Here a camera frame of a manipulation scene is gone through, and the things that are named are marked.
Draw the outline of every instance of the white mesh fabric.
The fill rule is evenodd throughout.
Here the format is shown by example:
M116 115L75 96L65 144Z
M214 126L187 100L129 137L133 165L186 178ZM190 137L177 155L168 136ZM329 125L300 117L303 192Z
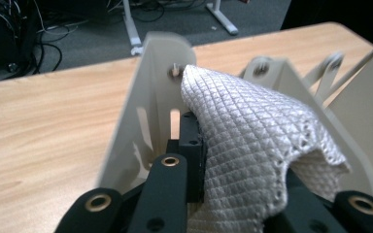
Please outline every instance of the white mesh fabric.
M187 66L186 105L208 146L203 204L189 206L188 232L262 232L287 203L288 166L331 199L346 159L312 111L241 79Z

